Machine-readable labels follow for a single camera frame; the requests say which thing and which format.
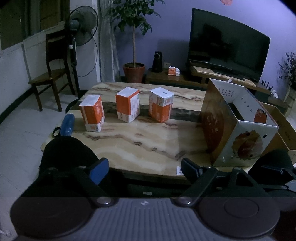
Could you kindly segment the white table sticker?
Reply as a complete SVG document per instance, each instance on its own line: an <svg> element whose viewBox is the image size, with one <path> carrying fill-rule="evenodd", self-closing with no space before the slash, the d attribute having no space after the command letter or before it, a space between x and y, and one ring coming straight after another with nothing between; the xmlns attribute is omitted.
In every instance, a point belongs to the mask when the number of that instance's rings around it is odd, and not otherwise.
<svg viewBox="0 0 296 241"><path fill-rule="evenodd" d="M181 170L181 167L180 166L177 166L176 174L179 175L179 176L184 176L184 174L182 173L182 170Z"/></svg>

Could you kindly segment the white apple cardboard box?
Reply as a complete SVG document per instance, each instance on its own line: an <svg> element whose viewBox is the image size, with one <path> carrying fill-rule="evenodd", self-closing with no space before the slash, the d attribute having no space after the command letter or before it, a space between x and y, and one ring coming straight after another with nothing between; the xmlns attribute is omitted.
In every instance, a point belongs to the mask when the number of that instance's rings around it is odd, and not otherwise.
<svg viewBox="0 0 296 241"><path fill-rule="evenodd" d="M279 126L244 86L210 79L201 108L213 166L252 166Z"/></svg>

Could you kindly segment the brown cardboard box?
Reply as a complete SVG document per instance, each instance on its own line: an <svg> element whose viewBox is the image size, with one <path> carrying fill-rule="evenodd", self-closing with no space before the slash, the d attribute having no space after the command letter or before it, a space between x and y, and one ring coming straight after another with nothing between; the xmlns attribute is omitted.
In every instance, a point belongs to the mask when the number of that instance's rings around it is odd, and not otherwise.
<svg viewBox="0 0 296 241"><path fill-rule="evenodd" d="M288 120L284 117L284 115L280 112L280 110L271 104L263 103L262 105L269 112L269 114L273 117L276 123L279 126L278 136L281 137L282 141L277 140L276 142L281 145L285 144L288 150L295 151L295 129L288 122Z"/></svg>

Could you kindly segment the wooden TV stand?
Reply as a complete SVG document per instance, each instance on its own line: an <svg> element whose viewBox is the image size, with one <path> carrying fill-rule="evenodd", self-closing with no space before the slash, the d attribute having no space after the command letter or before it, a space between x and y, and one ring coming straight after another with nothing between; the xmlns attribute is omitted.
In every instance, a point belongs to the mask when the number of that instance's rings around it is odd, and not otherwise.
<svg viewBox="0 0 296 241"><path fill-rule="evenodd" d="M154 73L148 70L144 77L144 83L158 84L189 89L206 90L210 79L231 81L234 84L246 87L259 101L276 106L282 113L286 112L287 105L280 99L273 97L271 91L261 83L253 83L248 79L238 79L202 67L192 66L188 71L180 76L168 75L168 70L164 69L161 73Z"/></svg>

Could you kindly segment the small tissue pack on stand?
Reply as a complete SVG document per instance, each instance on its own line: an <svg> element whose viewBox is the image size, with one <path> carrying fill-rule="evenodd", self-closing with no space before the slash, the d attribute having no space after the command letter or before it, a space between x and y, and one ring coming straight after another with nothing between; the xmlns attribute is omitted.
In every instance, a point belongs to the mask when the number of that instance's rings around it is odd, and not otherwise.
<svg viewBox="0 0 296 241"><path fill-rule="evenodd" d="M173 66L170 66L168 68L168 75L171 75L171 76L180 76L180 70L179 70L179 68L175 68Z"/></svg>

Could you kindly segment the black television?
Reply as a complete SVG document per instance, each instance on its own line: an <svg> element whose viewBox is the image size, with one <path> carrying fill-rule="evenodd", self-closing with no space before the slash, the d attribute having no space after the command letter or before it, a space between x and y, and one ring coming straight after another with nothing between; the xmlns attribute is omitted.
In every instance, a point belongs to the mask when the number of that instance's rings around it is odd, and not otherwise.
<svg viewBox="0 0 296 241"><path fill-rule="evenodd" d="M188 62L216 73L258 82L270 37L236 20L192 10Z"/></svg>

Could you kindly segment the dark wooden chair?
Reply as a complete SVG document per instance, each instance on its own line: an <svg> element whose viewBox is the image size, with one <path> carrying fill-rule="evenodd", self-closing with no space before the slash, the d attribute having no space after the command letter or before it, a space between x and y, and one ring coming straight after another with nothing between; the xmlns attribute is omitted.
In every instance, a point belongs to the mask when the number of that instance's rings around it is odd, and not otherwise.
<svg viewBox="0 0 296 241"><path fill-rule="evenodd" d="M47 89L51 88L55 97L55 101L58 107L58 111L62 111L62 106L59 98L59 93L67 86L70 87L70 91L73 95L76 94L72 83L70 69L67 61L68 49L66 43L66 34L64 30L59 30L53 33L49 33L45 37L45 57L47 72L29 81L33 93L36 97L39 111L43 110L40 95ZM50 63L55 60L62 60L64 67L59 69L52 69ZM67 83L64 84L61 89L57 87L57 80L66 76Z"/></svg>

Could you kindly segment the dark potted plant right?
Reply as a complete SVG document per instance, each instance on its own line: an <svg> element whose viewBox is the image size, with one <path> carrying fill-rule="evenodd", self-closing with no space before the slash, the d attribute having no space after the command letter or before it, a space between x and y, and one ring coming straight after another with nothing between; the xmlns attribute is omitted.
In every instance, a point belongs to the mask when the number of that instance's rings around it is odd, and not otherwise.
<svg viewBox="0 0 296 241"><path fill-rule="evenodd" d="M279 79L288 82L285 103L288 106L288 110L292 110L295 103L295 52L286 52L285 57L279 66Z"/></svg>

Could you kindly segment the black standing fan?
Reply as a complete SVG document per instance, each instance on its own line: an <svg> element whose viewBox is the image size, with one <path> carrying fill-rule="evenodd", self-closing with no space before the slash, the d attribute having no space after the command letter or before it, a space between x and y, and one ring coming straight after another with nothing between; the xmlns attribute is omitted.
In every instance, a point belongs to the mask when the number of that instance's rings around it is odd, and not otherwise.
<svg viewBox="0 0 296 241"><path fill-rule="evenodd" d="M68 40L71 68L77 91L77 99L68 104L65 110L66 113L70 108L75 106L78 100L84 95L84 92L80 90L78 81L76 48L94 40L97 28L98 14L96 10L90 6L77 7L70 13L65 21L64 30L66 33L66 39Z"/></svg>

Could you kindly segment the potted ficus tree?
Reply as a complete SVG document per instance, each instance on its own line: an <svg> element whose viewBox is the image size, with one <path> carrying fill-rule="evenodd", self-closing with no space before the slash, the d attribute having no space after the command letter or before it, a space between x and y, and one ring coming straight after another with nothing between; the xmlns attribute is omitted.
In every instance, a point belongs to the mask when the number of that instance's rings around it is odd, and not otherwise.
<svg viewBox="0 0 296 241"><path fill-rule="evenodd" d="M114 30L124 33L130 30L132 35L132 61L124 63L122 66L124 75L119 75L119 82L141 83L145 65L137 61L136 53L136 33L140 32L145 36L147 32L152 31L151 24L147 17L161 15L155 10L155 4L165 4L163 0L139 0L139 1L111 1L107 10L107 16L110 18Z"/></svg>

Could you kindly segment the blue handled scissors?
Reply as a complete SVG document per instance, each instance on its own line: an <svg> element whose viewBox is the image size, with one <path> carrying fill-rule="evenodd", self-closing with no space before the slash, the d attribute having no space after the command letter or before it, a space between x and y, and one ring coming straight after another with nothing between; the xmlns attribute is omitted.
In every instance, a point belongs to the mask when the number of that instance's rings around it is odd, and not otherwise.
<svg viewBox="0 0 296 241"><path fill-rule="evenodd" d="M55 127L55 129L52 132L52 137L56 138L59 136L72 136L73 130L74 130L74 122L75 122L75 116L74 114L70 113L65 115L62 123L60 126Z"/></svg>

